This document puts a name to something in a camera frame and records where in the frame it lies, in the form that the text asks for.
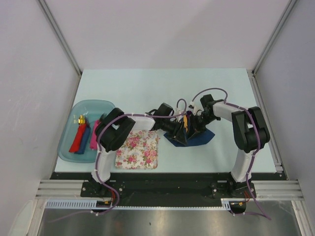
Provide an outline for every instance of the white wall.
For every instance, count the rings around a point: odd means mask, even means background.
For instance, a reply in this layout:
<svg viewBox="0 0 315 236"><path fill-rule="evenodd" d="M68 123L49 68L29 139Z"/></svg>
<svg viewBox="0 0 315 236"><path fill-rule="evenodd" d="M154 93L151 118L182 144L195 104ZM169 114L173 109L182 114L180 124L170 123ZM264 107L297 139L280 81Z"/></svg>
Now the white wall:
<svg viewBox="0 0 315 236"><path fill-rule="evenodd" d="M81 69L253 69L288 0L47 0Z"/></svg>
<svg viewBox="0 0 315 236"><path fill-rule="evenodd" d="M35 0L0 2L0 235L57 154L78 77Z"/></svg>
<svg viewBox="0 0 315 236"><path fill-rule="evenodd" d="M315 1L300 0L258 71L285 168L315 219Z"/></svg>

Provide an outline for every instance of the yellow object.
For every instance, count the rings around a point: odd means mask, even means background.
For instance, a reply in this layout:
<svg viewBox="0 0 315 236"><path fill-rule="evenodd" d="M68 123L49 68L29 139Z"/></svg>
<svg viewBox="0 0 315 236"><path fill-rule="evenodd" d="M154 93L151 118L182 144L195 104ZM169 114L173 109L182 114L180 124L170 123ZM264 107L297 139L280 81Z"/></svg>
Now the yellow object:
<svg viewBox="0 0 315 236"><path fill-rule="evenodd" d="M79 117L79 124L85 124L85 118L83 115L80 115Z"/></svg>
<svg viewBox="0 0 315 236"><path fill-rule="evenodd" d="M187 121L187 117L184 116L184 127L186 129L186 132L188 132L188 121Z"/></svg>

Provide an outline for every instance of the stainless steel panel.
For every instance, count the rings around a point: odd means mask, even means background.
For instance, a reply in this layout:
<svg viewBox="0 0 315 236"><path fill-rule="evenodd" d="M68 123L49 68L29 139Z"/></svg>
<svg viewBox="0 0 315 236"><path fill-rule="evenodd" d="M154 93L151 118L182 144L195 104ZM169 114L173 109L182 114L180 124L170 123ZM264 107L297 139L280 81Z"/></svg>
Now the stainless steel panel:
<svg viewBox="0 0 315 236"><path fill-rule="evenodd" d="M49 220L77 210L46 209L39 236L300 236L290 201L262 202L272 221L235 216L227 211L114 210L102 216L78 214L55 223ZM257 211L253 202L247 211Z"/></svg>

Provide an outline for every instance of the blue cloth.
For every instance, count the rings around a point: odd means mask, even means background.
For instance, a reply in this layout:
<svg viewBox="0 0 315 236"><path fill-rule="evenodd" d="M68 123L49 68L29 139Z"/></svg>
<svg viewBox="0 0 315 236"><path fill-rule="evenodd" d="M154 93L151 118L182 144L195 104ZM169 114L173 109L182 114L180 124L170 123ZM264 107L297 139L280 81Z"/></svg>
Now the blue cloth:
<svg viewBox="0 0 315 236"><path fill-rule="evenodd" d="M84 131L82 139L81 139L80 149L78 151L76 151L75 154L84 154L85 147L86 147L88 140L89 140L90 132L91 132L91 128L89 126L87 126L85 128L85 131Z"/></svg>
<svg viewBox="0 0 315 236"><path fill-rule="evenodd" d="M170 141L176 147L194 147L194 146L205 145L209 143L213 139L214 136L215 134L211 132L209 129L207 129L206 132L198 135L197 137L194 137L192 139L187 139L187 145L185 146L175 141L174 139L170 139L167 136L167 133L164 134L164 137L166 137L168 141Z"/></svg>

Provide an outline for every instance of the floral cloth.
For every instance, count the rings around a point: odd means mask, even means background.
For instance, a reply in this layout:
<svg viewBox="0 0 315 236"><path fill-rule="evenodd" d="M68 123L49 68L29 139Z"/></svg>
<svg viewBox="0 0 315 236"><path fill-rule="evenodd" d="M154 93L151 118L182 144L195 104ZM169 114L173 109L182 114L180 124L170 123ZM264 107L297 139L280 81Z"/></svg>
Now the floral cloth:
<svg viewBox="0 0 315 236"><path fill-rule="evenodd" d="M158 132L131 131L116 152L116 168L155 169L158 166Z"/></svg>

